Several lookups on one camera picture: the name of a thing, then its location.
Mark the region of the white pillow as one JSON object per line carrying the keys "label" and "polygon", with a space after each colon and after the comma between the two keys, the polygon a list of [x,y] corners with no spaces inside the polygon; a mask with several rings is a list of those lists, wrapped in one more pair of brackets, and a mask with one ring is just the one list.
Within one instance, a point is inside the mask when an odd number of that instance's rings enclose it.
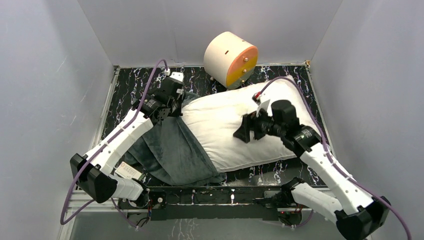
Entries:
{"label": "white pillow", "polygon": [[182,120],[220,173],[292,159],[295,154],[275,136],[244,143],[233,136],[242,116],[257,110],[254,94],[265,89],[263,96],[271,102],[288,100],[296,108],[301,124],[317,130],[301,94],[288,80],[278,79],[270,86],[265,82],[197,98],[183,107]]}

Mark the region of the grey plush pillowcase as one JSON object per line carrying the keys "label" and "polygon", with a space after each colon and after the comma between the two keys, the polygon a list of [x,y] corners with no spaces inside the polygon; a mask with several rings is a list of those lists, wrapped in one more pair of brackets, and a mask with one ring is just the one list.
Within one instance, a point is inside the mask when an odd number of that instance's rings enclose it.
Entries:
{"label": "grey plush pillowcase", "polygon": [[182,117],[167,117],[143,134],[124,154],[127,164],[144,169],[172,186],[219,184],[226,179],[184,123]]}

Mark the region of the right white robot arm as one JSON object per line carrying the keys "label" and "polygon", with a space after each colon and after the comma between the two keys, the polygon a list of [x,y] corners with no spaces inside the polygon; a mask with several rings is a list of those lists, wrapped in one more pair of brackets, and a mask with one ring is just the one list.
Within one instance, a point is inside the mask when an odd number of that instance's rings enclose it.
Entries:
{"label": "right white robot arm", "polygon": [[280,187],[273,196],[255,199],[258,204],[310,207],[333,222],[346,240],[364,240],[380,228],[389,214],[389,202],[360,189],[323,144],[321,136],[310,126],[300,123],[296,108],[288,100],[271,104],[272,115],[263,107],[244,114],[240,127],[233,133],[245,143],[266,135],[280,138],[283,145],[320,176],[334,196],[314,189],[299,177]]}

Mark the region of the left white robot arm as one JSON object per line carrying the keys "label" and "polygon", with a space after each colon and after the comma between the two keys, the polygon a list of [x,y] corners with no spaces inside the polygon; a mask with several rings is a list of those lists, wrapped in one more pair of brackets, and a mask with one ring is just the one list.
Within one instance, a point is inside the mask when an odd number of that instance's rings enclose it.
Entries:
{"label": "left white robot arm", "polygon": [[116,176],[115,165],[127,150],[157,123],[182,115],[186,97],[184,75],[172,72],[159,88],[136,100],[124,119],[98,145],[84,155],[76,153],[70,167],[76,184],[97,203],[110,198],[130,200],[137,208],[149,203],[149,194],[134,177]]}

